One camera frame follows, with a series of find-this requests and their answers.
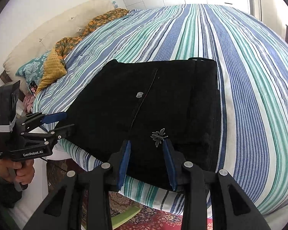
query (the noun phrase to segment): wooden bed frame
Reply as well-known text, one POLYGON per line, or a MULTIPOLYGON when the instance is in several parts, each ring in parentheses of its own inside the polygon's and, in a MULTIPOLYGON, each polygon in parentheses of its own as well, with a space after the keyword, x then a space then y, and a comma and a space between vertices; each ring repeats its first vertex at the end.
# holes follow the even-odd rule
MULTIPOLYGON (((0 74, 0 79, 3 81, 4 84, 12 81, 5 70, 3 71, 3 73, 0 74)), ((25 94, 22 91, 19 91, 18 98, 21 100, 21 102, 23 102, 25 99, 25 94)))

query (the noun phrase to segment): pink cloth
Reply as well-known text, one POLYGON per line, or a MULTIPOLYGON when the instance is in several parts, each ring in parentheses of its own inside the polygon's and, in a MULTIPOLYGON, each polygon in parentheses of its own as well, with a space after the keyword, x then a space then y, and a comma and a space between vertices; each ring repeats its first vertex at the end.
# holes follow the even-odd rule
POLYGON ((27 94, 24 99, 24 106, 27 113, 31 111, 35 97, 32 94, 27 94))

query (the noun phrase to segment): metal rivet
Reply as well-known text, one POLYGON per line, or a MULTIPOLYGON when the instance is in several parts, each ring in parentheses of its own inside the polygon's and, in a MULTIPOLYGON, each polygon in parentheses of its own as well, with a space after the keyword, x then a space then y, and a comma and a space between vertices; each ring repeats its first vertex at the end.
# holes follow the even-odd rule
POLYGON ((102 165, 101 165, 101 167, 103 168, 103 169, 108 169, 108 168, 110 168, 110 164, 109 163, 103 163, 102 165))
POLYGON ((67 172, 68 177, 73 177, 76 174, 73 170, 67 172))
POLYGON ((187 168, 192 168, 192 167, 193 167, 193 163, 192 163, 192 162, 189 162, 189 161, 184 162, 183 165, 184 165, 185 167, 187 167, 187 168))
POLYGON ((227 170, 219 170, 220 175, 226 176, 228 174, 227 170))
POLYGON ((138 92, 137 93, 137 98, 142 98, 143 93, 142 92, 138 92))

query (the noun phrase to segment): striped bedspread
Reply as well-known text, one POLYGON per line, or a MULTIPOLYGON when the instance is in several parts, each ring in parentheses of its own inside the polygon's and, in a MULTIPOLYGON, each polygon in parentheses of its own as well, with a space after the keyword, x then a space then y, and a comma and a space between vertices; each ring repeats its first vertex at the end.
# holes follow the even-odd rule
MULTIPOLYGON (((66 111, 112 59, 128 63, 189 57, 218 64, 222 129, 217 169, 226 169, 262 214, 285 206, 288 45, 254 17, 232 7, 188 4, 132 11, 98 28, 67 56, 67 75, 36 97, 34 112, 66 111)), ((66 140, 60 143, 85 170, 101 163, 66 140)), ((120 193, 152 208, 183 212, 182 194, 129 176, 120 193)))

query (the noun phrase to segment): teal floral pillow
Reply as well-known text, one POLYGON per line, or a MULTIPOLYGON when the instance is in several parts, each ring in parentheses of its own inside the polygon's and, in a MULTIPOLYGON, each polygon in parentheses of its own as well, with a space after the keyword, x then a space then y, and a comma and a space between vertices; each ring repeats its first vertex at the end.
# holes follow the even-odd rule
POLYGON ((38 86, 44 75, 44 62, 47 60, 49 53, 50 51, 38 58, 30 60, 28 63, 21 66, 15 75, 24 77, 28 87, 32 81, 38 86))

